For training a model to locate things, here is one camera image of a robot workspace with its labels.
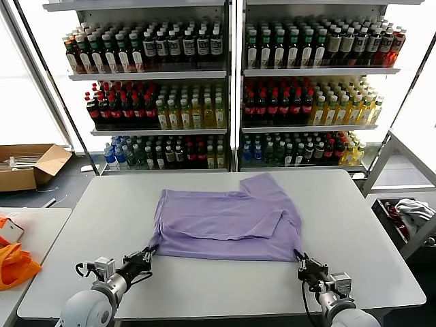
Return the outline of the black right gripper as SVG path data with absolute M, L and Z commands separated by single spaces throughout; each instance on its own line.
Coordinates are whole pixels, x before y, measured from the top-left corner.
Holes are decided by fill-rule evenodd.
M 297 277 L 300 281 L 305 281 L 309 285 L 318 285 L 328 280 L 328 265 L 322 264 L 317 260 L 311 259 L 307 253 L 294 250 L 294 255 L 300 263 Z

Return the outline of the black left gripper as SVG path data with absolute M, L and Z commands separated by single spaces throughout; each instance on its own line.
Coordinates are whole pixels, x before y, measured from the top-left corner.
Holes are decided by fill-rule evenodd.
M 126 279 L 135 279 L 139 276 L 151 276 L 151 262 L 159 245 L 147 246 L 142 251 L 137 251 L 123 258 L 122 275 Z

